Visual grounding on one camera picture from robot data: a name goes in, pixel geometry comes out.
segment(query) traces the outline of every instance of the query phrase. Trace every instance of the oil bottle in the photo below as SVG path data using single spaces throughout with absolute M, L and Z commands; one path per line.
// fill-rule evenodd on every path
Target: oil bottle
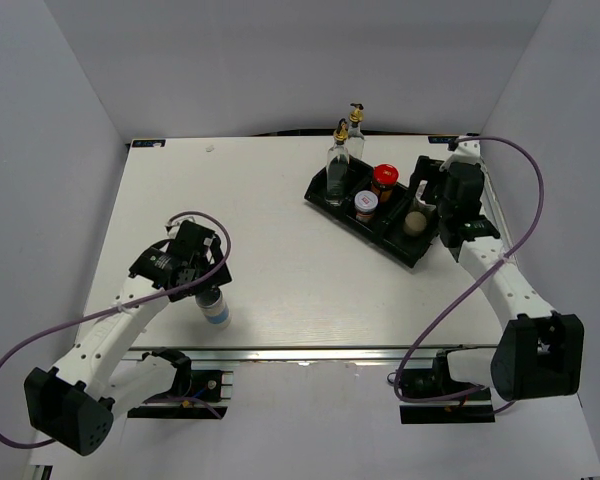
M 361 103 L 352 103 L 354 108 L 349 114 L 351 127 L 349 128 L 349 138 L 347 140 L 347 150 L 349 156 L 356 160 L 362 160 L 362 151 L 364 150 L 364 135 L 360 131 L 360 123 L 364 120 L 364 107 Z
M 347 140 L 347 120 L 341 119 L 338 128 L 333 132 L 333 147 L 327 152 L 327 192 L 325 200 L 331 205 L 342 203 L 345 194 L 347 169 L 349 168 L 349 152 L 344 146 Z

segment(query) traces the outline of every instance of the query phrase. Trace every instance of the white table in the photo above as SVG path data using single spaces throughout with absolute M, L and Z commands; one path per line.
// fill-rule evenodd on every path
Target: white table
M 306 202 L 331 144 L 330 137 L 211 138 L 132 148 L 86 311 L 111 305 L 129 266 L 164 238 L 170 216 L 200 210 L 220 220 L 233 241 L 233 282 L 223 287 L 232 323 L 215 330 L 187 299 L 167 307 L 134 347 L 412 343 L 472 279 L 439 239 L 411 270 Z M 395 165 L 408 183 L 419 155 L 445 159 L 448 152 L 426 136 L 371 136 L 364 160 Z M 426 343 L 496 344 L 500 335 L 476 293 Z

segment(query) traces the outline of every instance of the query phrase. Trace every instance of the black tray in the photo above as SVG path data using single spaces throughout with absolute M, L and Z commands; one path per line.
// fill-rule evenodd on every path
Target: black tray
M 351 158 L 345 183 L 345 198 L 341 205 L 333 206 L 325 201 L 327 170 L 323 168 L 313 177 L 304 198 L 333 218 L 352 228 L 366 239 L 378 245 L 385 252 L 400 260 L 410 268 L 427 252 L 432 240 L 438 235 L 438 217 L 432 215 L 427 228 L 418 237 L 409 237 L 402 231 L 404 218 L 415 196 L 422 174 L 437 170 L 441 161 L 421 156 L 415 172 L 411 175 L 409 188 L 398 183 L 386 203 L 379 205 L 369 223 L 356 220 L 353 204 L 356 193 L 370 190 L 373 167 Z

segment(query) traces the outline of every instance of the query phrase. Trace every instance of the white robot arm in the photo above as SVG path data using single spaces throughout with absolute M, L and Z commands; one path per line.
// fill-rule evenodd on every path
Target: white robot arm
M 495 388 L 509 401 L 576 393 L 582 322 L 575 315 L 558 313 L 504 256 L 499 232 L 481 215 L 484 173 L 477 157 L 466 153 L 473 150 L 473 142 L 466 143 L 464 151 L 459 149 L 444 164 L 420 157 L 409 188 L 415 191 L 426 182 L 420 201 L 434 208 L 443 245 L 474 279 L 505 262 L 480 286 L 503 336 L 497 348 L 461 346 L 439 352 L 426 381 L 400 379 L 400 388 L 407 398 L 428 398 L 482 385 Z
M 81 455 L 98 448 L 115 419 L 130 409 L 157 394 L 177 397 L 190 389 L 191 360 L 166 348 L 146 353 L 135 367 L 113 374 L 138 335 L 169 302 L 231 281 L 226 263 L 216 267 L 223 254 L 213 230 L 187 220 L 171 229 L 169 237 L 145 250 L 131 266 L 115 297 L 117 313 L 98 319 L 48 371 L 35 368 L 25 380 L 31 425 Z M 165 290 L 172 293 L 146 301 Z

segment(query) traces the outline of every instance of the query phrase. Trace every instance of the red lid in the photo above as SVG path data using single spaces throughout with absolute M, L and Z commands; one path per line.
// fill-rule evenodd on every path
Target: red lid
M 398 183 L 398 175 L 398 169 L 388 163 L 373 169 L 373 179 L 380 185 L 395 185 Z

